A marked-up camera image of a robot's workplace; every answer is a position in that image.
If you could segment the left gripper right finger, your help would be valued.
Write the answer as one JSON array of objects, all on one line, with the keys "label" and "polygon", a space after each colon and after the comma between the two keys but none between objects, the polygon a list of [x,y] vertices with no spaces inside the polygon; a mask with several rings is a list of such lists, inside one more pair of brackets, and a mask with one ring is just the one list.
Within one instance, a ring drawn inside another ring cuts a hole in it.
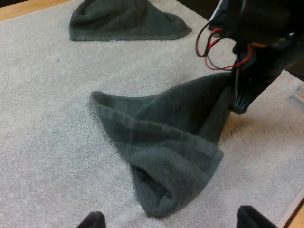
[{"label": "left gripper right finger", "polygon": [[277,228],[252,206],[240,206],[237,210],[237,228]]}]

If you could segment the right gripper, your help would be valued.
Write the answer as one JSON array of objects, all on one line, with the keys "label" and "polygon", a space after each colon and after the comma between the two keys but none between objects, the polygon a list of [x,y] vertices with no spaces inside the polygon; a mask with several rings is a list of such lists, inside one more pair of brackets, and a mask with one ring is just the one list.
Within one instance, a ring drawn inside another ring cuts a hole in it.
[{"label": "right gripper", "polygon": [[244,114],[283,70],[304,78],[302,0],[222,0],[209,30],[235,41],[230,110]]}]

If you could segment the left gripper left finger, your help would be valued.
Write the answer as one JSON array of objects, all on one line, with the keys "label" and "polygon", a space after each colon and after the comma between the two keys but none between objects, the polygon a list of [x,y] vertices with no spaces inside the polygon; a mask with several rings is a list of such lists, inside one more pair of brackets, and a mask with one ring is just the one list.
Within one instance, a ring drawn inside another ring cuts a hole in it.
[{"label": "left gripper left finger", "polygon": [[100,211],[92,211],[76,228],[106,228],[105,216]]}]

